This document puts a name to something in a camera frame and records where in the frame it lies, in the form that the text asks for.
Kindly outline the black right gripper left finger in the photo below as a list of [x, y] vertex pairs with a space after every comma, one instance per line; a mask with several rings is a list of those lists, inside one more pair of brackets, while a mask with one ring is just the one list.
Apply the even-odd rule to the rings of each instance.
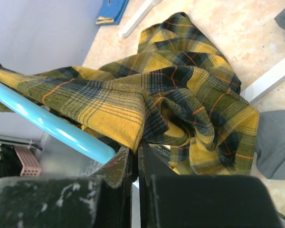
[[0, 228], [129, 228], [128, 147], [91, 176], [0, 179]]

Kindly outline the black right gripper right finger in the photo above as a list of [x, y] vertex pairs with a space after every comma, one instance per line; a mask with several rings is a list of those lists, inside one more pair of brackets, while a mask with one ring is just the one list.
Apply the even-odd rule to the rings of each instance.
[[138, 147], [143, 228], [280, 228], [260, 179], [245, 175], [178, 175], [150, 145]]

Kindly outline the blue hanger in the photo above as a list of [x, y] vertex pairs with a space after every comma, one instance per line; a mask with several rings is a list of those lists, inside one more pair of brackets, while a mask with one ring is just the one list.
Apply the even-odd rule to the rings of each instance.
[[115, 151], [100, 140], [67, 123], [0, 83], [0, 102], [81, 154], [105, 164]]

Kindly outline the yellow plaid shirt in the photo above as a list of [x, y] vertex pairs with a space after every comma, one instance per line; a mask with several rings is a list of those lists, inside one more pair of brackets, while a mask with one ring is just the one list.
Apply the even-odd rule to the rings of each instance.
[[169, 145], [180, 175], [251, 172], [258, 111], [220, 50], [184, 12], [143, 30], [135, 55], [99, 69], [23, 75], [0, 82], [108, 145]]

